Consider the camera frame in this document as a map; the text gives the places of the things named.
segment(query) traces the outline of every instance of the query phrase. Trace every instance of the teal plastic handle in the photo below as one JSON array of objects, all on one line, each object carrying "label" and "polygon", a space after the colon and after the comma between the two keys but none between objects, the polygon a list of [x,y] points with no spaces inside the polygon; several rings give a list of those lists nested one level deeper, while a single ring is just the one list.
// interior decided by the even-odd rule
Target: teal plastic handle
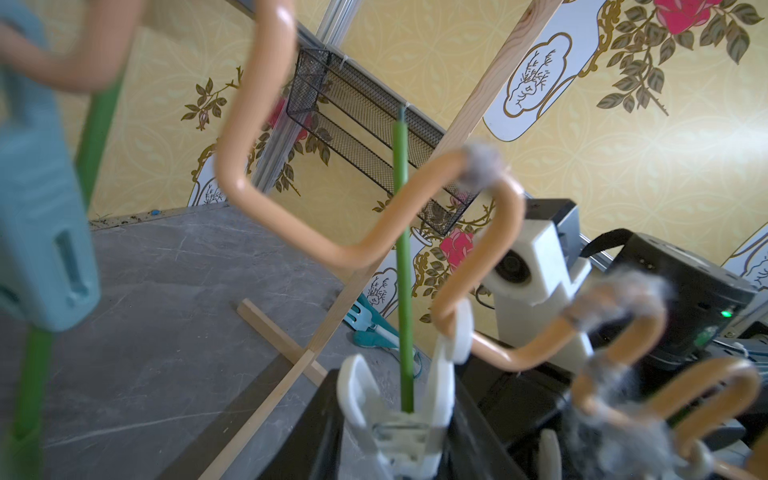
[{"label": "teal plastic handle", "polygon": [[[41,48],[42,25],[0,0],[0,22]],[[10,118],[0,125],[0,309],[59,332],[97,305],[98,268],[53,91],[0,66]]]}]

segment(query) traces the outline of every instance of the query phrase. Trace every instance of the pink rose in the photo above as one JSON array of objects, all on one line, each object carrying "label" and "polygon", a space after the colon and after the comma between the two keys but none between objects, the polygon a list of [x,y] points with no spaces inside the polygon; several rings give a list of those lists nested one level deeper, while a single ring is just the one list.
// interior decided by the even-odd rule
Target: pink rose
[{"label": "pink rose", "polygon": [[277,101],[277,104],[275,105],[275,108],[272,110],[272,114],[270,114],[270,117],[267,120],[267,122],[270,124],[270,127],[275,128],[275,125],[277,125],[277,119],[280,118],[280,114],[283,112],[283,106],[285,106],[285,104],[286,99],[280,97],[280,99]]},{"label": "pink rose", "polygon": [[656,16],[672,35],[704,25],[710,19],[710,7],[723,0],[654,0]]},{"label": "pink rose", "polygon": [[467,257],[467,254],[472,251],[472,237],[471,233],[462,232],[460,228],[456,227],[440,242],[440,250],[448,259],[451,272],[456,270],[458,265]]}]

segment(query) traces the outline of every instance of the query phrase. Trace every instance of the wooden slat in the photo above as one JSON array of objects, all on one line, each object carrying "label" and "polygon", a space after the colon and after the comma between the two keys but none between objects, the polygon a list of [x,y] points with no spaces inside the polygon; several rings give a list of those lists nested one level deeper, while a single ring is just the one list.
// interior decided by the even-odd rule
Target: wooden slat
[{"label": "wooden slat", "polygon": [[355,303],[357,297],[360,296],[362,289],[366,288],[368,280],[381,265],[382,259],[379,259],[370,265],[357,270],[349,282],[344,286],[344,290],[341,291],[336,301],[328,310],[326,318],[323,323],[315,330],[315,335],[310,340],[310,343],[306,346],[308,350],[320,352],[325,348],[326,343],[330,340],[333,333],[339,328],[339,324],[342,322],[344,316],[349,312],[349,308]]},{"label": "wooden slat", "polygon": [[[273,322],[259,307],[253,305],[248,299],[240,302],[237,312],[243,317],[248,325],[251,325],[267,342],[271,343],[278,352],[282,353],[294,365],[304,354],[304,349],[299,346],[283,329]],[[323,379],[326,378],[328,371],[325,370],[316,360],[310,363],[310,366],[304,370],[304,375],[312,383],[320,386]]]},{"label": "wooden slat", "polygon": [[235,458],[243,451],[245,445],[256,433],[256,430],[261,427],[264,420],[275,409],[280,400],[283,399],[291,386],[298,380],[302,372],[312,363],[317,356],[312,350],[307,350],[301,356],[296,365],[280,380],[277,387],[267,396],[262,402],[259,408],[250,416],[245,425],[235,434],[235,436],[227,443],[224,450],[208,465],[205,472],[200,476],[199,480],[219,480],[224,472],[232,465]]},{"label": "wooden slat", "polygon": [[458,111],[448,131],[430,159],[461,147],[491,106],[504,83],[515,73],[520,62],[554,15],[562,0],[533,0],[507,40],[494,57],[475,90]]}]

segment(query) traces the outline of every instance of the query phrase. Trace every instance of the black wire mesh basket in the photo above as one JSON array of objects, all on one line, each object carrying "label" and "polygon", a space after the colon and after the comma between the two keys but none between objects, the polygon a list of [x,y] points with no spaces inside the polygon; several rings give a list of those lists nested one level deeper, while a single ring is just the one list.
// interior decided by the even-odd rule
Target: black wire mesh basket
[{"label": "black wire mesh basket", "polygon": [[[332,121],[318,103],[332,104],[392,149],[392,125],[402,104],[400,100],[332,51],[302,48],[286,109],[293,121],[391,195],[392,165]],[[442,132],[411,108],[406,110],[406,121],[408,162],[419,168],[429,160]],[[449,184],[445,186],[445,195],[431,199],[422,208],[419,218],[438,234],[447,235],[475,197],[477,194]]]}]

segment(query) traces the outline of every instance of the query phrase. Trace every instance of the green pole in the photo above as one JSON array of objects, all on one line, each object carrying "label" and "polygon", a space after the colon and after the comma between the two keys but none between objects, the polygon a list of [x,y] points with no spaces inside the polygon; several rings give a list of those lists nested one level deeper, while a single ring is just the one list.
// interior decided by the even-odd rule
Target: green pole
[{"label": "green pole", "polygon": [[[398,110],[398,120],[392,126],[393,176],[395,193],[408,181],[408,125],[406,108]],[[400,323],[400,408],[413,412],[413,331],[411,312],[411,244],[406,229],[396,243],[397,255],[397,316]]]},{"label": "green pole", "polygon": [[109,127],[112,125],[122,86],[123,75],[120,74],[111,87],[91,97],[91,106],[85,118],[75,168],[78,171],[86,213],[91,206],[91,196],[96,186],[101,156],[107,146]]},{"label": "green pole", "polygon": [[[86,211],[91,204],[101,156],[120,97],[122,80],[121,74],[109,89],[91,96],[91,106],[83,127],[75,166]],[[12,465],[9,467],[13,480],[41,477],[40,433],[53,339],[53,333],[35,325],[29,326],[11,438],[7,448],[12,459]]]}]

